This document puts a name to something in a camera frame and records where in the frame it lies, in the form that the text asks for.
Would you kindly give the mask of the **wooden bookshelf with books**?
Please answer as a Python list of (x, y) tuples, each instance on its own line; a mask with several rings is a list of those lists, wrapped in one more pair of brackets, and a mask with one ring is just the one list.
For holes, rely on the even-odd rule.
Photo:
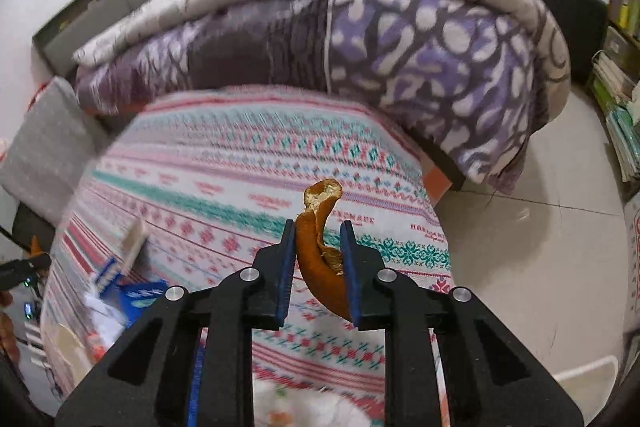
[(601, 49), (592, 57), (590, 89), (625, 185), (639, 183), (639, 0), (608, 0)]

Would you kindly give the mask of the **orange peel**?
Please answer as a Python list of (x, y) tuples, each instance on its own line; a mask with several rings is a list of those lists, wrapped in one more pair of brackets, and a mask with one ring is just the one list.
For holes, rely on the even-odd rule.
[(319, 303), (344, 320), (350, 320), (343, 255), (324, 243), (326, 220), (343, 189), (334, 179), (308, 186), (303, 194), (304, 209), (295, 220), (295, 248), (298, 269)]

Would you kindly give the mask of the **white tissue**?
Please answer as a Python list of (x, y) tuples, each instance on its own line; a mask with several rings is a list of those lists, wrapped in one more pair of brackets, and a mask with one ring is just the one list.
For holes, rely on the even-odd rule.
[(294, 389), (254, 379), (256, 426), (368, 427), (369, 416), (349, 399), (330, 391)]

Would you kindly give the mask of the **grey bed headboard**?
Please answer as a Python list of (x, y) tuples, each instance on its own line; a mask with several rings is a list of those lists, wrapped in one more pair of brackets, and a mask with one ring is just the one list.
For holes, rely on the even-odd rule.
[(52, 75), (70, 78), (74, 52), (147, 1), (74, 0), (32, 37), (32, 44)]

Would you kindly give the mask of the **blue toothpaste box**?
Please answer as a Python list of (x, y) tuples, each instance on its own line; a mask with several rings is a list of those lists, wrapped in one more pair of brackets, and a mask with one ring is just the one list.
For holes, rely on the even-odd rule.
[(165, 294), (167, 288), (165, 281), (118, 285), (117, 297), (126, 325), (134, 324), (158, 297)]

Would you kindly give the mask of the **purple white folded quilt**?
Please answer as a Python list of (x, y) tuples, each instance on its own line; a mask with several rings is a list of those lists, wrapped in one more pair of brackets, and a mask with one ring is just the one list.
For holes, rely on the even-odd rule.
[(241, 84), (314, 90), (379, 109), (503, 193), (570, 93), (542, 0), (149, 0), (73, 59), (89, 113)]

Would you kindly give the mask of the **patterned knit bedspread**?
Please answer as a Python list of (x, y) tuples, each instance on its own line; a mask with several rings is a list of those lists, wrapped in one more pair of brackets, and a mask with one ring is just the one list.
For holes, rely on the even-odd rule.
[(447, 239), (422, 180), (416, 147), (366, 106), (281, 87), (166, 96), (140, 113), (81, 178), (58, 226), (41, 330), (55, 381), (75, 382), (56, 344), (69, 329), (100, 340), (86, 305), (96, 273), (143, 219), (148, 243), (134, 280), (198, 291), (248, 267), (303, 211), (308, 186), (343, 194), (324, 238), (352, 222), (359, 243), (390, 268), (446, 293)]

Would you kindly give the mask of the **white trash bin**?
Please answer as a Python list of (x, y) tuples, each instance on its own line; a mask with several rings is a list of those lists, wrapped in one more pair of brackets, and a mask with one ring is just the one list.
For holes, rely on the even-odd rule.
[(577, 404), (586, 426), (596, 418), (611, 398), (619, 367), (614, 355), (608, 355), (553, 376)]

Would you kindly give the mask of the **grey checked cushion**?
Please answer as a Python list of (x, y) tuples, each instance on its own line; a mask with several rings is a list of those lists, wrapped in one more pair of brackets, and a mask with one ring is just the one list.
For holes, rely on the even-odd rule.
[(1, 186), (55, 227), (88, 164), (110, 143), (99, 121), (78, 105), (72, 86), (55, 77), (25, 114), (1, 163)]

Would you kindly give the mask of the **black cabinet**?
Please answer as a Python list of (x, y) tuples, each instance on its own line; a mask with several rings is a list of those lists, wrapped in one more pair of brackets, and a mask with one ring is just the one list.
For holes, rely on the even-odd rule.
[(572, 81), (585, 86), (601, 49), (608, 13), (602, 0), (542, 0), (559, 23), (570, 51)]

